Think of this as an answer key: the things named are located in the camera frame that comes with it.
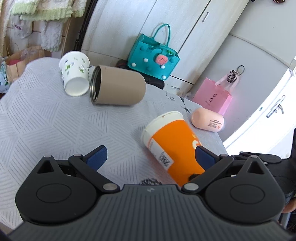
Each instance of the qr code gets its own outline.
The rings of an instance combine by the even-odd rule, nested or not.
[[[211,124],[211,123],[208,124],[208,126],[209,126],[209,127],[213,127],[213,128],[216,128],[216,127],[217,127],[217,125],[213,125],[213,124]]]
[[[162,152],[159,156],[159,161],[165,166],[168,167],[170,160],[165,156],[165,152]]]

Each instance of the bag handle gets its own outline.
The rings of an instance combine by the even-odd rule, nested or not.
[[[16,45],[17,45],[17,49],[18,49],[18,53],[20,53],[20,48],[18,47],[18,44],[17,44],[17,43],[11,43],[11,44],[16,44]],[[11,44],[8,44],[7,47],[6,47],[6,51],[7,51],[8,57],[10,57],[10,53],[9,53],[9,51],[8,51],[8,47],[9,47]]]
[[[222,77],[220,80],[218,80],[215,85],[218,86],[219,84],[222,84],[223,82],[227,81],[227,77],[228,77],[228,74],[225,75],[224,77]],[[239,74],[237,73],[235,79],[232,81],[232,85],[229,89],[229,93],[231,94],[231,92],[234,90],[235,86],[238,84],[239,82]]]
[[[169,44],[169,42],[170,42],[170,25],[168,24],[168,23],[165,23],[165,24],[163,24],[163,25],[161,25],[157,30],[156,30],[156,32],[155,32],[155,34],[154,34],[154,36],[152,37],[153,39],[155,38],[155,36],[157,35],[157,33],[158,33],[158,31],[162,28],[162,27],[164,27],[164,26],[168,26],[168,41],[167,41],[167,44],[166,44],[166,46],[168,47],[168,44]]]
[[[172,56],[169,56],[169,57],[174,57],[177,54],[177,52],[175,50],[173,50],[167,46],[163,46],[163,45],[157,45],[157,46],[153,47],[151,50],[154,50],[154,49],[168,50],[168,51],[174,53]]]

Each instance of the white wardrobe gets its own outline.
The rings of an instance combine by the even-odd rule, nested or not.
[[[288,158],[292,135],[284,148],[273,148],[296,127],[296,1],[249,2],[230,34],[191,89],[204,79],[218,81],[245,66],[219,136],[228,154],[272,153]]]
[[[187,92],[215,55],[249,0],[99,0],[82,45],[92,65],[127,60],[140,33],[171,26],[169,47],[180,61],[164,90]],[[167,29],[156,40],[164,43]]]

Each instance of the person's hand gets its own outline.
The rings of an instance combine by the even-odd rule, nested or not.
[[[296,198],[292,198],[289,203],[284,207],[282,213],[290,213],[296,209]]]

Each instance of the blue gripper pad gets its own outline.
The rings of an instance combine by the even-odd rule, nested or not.
[[[94,149],[83,157],[83,161],[92,169],[97,171],[107,160],[107,148],[103,145]]]
[[[219,157],[205,148],[198,146],[195,149],[195,160],[205,171],[216,164],[217,158]]]

